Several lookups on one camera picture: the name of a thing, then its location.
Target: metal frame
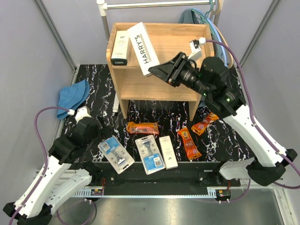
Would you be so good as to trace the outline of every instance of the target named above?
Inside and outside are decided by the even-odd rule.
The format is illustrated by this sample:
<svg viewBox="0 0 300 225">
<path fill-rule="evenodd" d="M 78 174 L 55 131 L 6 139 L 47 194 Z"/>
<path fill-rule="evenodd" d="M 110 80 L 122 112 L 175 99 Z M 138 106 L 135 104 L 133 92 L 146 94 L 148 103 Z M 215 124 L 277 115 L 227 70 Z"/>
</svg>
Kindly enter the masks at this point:
<svg viewBox="0 0 300 225">
<path fill-rule="evenodd" d="M 102 23 L 105 31 L 106 40 L 108 41 L 110 37 L 110 32 L 109 32 L 109 27 L 106 18 L 106 11 L 109 9 L 209 5 L 210 0 L 148 2 L 148 3 L 117 4 L 117 5 L 108 5 L 107 3 L 105 3 L 105 0 L 97 0 L 97 4 L 102 17 Z"/>
<path fill-rule="evenodd" d="M 273 13 L 275 12 L 275 9 L 278 7 L 279 3 L 281 2 L 281 0 L 273 0 L 266 12 L 266 14 L 264 15 L 261 23 L 259 24 L 250 44 L 247 47 L 247 50 L 245 51 L 242 59 L 240 60 L 240 65 L 243 67 L 243 65 L 245 64 L 249 54 L 251 53 L 252 49 L 254 48 L 258 38 L 260 37 L 260 35 L 262 34 L 263 30 L 265 29 L 266 25 L 268 24 L 271 16 L 273 15 Z"/>
<path fill-rule="evenodd" d="M 71 55 L 69 54 L 67 48 L 65 47 L 60 35 L 58 34 L 58 31 L 56 30 L 54 23 L 51 19 L 51 17 L 49 16 L 49 13 L 46 9 L 46 7 L 44 6 L 42 0 L 34 0 L 37 8 L 39 9 L 40 13 L 42 14 L 46 24 L 48 25 L 50 32 L 53 34 L 53 37 L 56 41 L 56 43 L 59 45 L 60 50 L 62 51 L 63 55 L 65 56 L 69 66 L 71 67 L 73 73 L 76 71 L 77 65 L 74 63 Z"/>
<path fill-rule="evenodd" d="M 297 225 L 296 214 L 286 190 L 278 188 L 274 189 L 274 193 L 285 225 Z"/>
<path fill-rule="evenodd" d="M 72 78 L 71 78 L 71 80 L 69 82 L 69 86 L 71 86 L 72 84 L 74 84 L 76 82 L 76 78 L 77 78 L 78 72 L 79 72 L 79 67 L 77 67 L 77 69 L 73 72 Z M 54 135 L 52 137 L 52 141 L 51 141 L 51 144 L 49 145 L 49 148 L 51 148 L 52 143 L 54 142 L 54 140 L 56 138 L 60 137 L 60 134 L 62 132 L 62 128 L 64 126 L 64 122 L 65 122 L 64 119 L 57 121 L 56 126 L 55 126 L 55 132 L 54 132 Z"/>
</svg>

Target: snack wrapper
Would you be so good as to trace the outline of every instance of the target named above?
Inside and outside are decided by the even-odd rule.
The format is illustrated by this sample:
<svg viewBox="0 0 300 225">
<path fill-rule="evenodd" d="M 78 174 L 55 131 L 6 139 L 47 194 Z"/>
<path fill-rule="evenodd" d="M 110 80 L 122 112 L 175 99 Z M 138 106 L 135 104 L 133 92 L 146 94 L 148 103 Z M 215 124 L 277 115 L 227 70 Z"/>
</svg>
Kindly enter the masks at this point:
<svg viewBox="0 0 300 225">
<path fill-rule="evenodd" d="M 177 133 L 183 139 L 184 149 L 186 150 L 187 157 L 189 160 L 194 158 L 199 158 L 200 156 L 202 156 L 202 154 L 196 148 L 195 143 L 191 137 L 191 134 L 189 133 L 187 128 L 183 128 L 177 131 Z"/>
<path fill-rule="evenodd" d="M 126 130 L 131 134 L 150 134 L 158 135 L 158 124 L 157 123 L 134 123 L 129 122 Z"/>
<path fill-rule="evenodd" d="M 205 119 L 203 121 L 201 121 L 200 123 L 197 123 L 197 124 L 193 125 L 192 126 L 192 131 L 200 136 L 201 134 L 204 133 L 206 127 L 210 123 L 212 123 L 212 122 L 214 122 L 214 121 L 216 121 L 218 119 L 219 119 L 219 117 L 216 114 L 213 114 L 211 112 L 207 117 L 205 117 Z"/>
</svg>

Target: blister pack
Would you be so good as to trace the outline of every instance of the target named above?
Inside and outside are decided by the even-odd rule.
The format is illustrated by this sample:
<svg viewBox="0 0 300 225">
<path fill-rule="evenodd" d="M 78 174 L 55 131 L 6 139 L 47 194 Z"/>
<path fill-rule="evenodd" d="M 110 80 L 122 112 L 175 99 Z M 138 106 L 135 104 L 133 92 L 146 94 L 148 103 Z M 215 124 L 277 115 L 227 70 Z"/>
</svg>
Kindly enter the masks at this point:
<svg viewBox="0 0 300 225">
<path fill-rule="evenodd" d="M 122 173 L 135 162 L 115 136 L 101 142 L 100 150 L 118 174 Z"/>
<path fill-rule="evenodd" d="M 165 163 L 153 135 L 136 139 L 135 143 L 147 175 L 165 169 Z"/>
</svg>

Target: blue cloth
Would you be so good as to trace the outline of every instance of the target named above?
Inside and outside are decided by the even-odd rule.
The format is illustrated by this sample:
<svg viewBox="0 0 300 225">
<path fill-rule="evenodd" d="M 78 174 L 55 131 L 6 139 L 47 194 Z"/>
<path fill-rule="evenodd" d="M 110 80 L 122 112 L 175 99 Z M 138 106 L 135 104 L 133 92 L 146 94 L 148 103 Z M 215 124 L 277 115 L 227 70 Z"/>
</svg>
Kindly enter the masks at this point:
<svg viewBox="0 0 300 225">
<path fill-rule="evenodd" d="M 75 83 L 70 87 L 64 87 L 60 91 L 60 100 L 58 106 L 66 109 L 77 109 L 77 107 L 84 102 L 90 93 L 90 86 L 87 80 Z M 57 111 L 56 117 L 63 119 L 68 113 L 62 109 Z"/>
</svg>

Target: wooden shelf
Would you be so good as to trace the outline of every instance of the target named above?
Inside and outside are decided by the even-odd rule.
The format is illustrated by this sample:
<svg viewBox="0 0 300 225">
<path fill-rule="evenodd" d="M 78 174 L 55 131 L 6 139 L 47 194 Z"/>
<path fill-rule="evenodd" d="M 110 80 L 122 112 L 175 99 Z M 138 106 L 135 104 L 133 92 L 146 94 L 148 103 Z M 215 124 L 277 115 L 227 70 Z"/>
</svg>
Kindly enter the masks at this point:
<svg viewBox="0 0 300 225">
<path fill-rule="evenodd" d="M 151 43 L 160 63 L 167 62 L 174 58 L 179 52 L 184 52 L 186 55 L 191 53 L 189 42 L 193 39 L 197 39 L 197 36 L 150 36 Z M 205 58 L 205 54 L 197 61 L 197 65 L 201 65 L 201 62 Z M 130 43 L 128 64 L 126 66 L 112 66 L 113 69 L 139 69 L 140 65 L 137 61 L 136 54 Z"/>
<path fill-rule="evenodd" d="M 115 23 L 106 51 L 108 67 L 123 116 L 127 117 L 129 100 L 188 101 L 190 120 L 193 120 L 201 96 L 184 85 L 174 88 L 153 75 L 143 76 L 131 43 L 128 64 L 126 66 L 113 66 L 111 64 L 111 53 L 113 52 L 116 32 L 127 30 L 135 24 Z M 160 63 L 171 60 L 179 52 L 189 55 L 191 53 L 189 42 L 193 39 L 199 37 L 211 39 L 208 25 L 168 23 L 145 23 L 145 25 Z M 202 57 L 196 62 L 198 67 L 201 66 L 205 57 L 214 55 L 212 43 L 201 46 L 201 50 Z"/>
<path fill-rule="evenodd" d="M 121 99 L 197 101 L 197 93 L 186 86 L 172 87 L 154 75 L 148 77 L 141 75 L 138 69 L 126 70 L 123 76 Z"/>
</svg>

